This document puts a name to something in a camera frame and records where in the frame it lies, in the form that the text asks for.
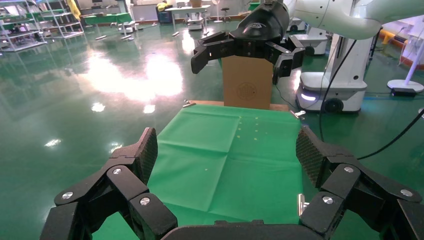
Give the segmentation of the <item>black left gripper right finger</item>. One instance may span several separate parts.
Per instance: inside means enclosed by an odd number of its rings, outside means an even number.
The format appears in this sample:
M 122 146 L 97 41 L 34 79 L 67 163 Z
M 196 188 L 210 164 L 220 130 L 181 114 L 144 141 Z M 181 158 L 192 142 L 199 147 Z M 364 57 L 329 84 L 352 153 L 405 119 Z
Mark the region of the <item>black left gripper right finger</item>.
M 321 141 L 306 125 L 300 128 L 296 157 L 318 190 L 299 206 L 301 225 L 328 240 L 345 212 L 359 215 L 382 240 L 421 240 L 424 237 L 422 196 L 376 173 L 347 149 Z

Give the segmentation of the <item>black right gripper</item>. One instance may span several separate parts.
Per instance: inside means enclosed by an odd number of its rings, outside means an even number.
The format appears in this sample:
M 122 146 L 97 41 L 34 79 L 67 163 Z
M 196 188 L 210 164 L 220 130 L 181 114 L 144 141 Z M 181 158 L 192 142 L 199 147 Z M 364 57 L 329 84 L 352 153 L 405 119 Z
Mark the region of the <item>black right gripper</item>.
M 290 22 L 282 1 L 266 1 L 246 16 L 230 34 L 219 31 L 201 38 L 193 50 L 191 71 L 198 74 L 211 60 L 233 55 L 265 58 L 273 64 L 272 84 L 289 77 L 303 64 L 305 47 L 295 35 L 280 43 Z

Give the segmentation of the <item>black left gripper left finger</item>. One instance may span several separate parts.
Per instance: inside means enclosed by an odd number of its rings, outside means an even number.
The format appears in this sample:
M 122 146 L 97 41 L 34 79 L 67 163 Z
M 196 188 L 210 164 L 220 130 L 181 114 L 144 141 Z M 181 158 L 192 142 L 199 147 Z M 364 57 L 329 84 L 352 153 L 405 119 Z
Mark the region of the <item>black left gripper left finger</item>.
M 90 240 L 119 213 L 140 240 L 159 240 L 178 226 L 177 217 L 148 188 L 158 156 L 156 130 L 112 152 L 92 175 L 61 191 L 40 234 L 42 240 Z

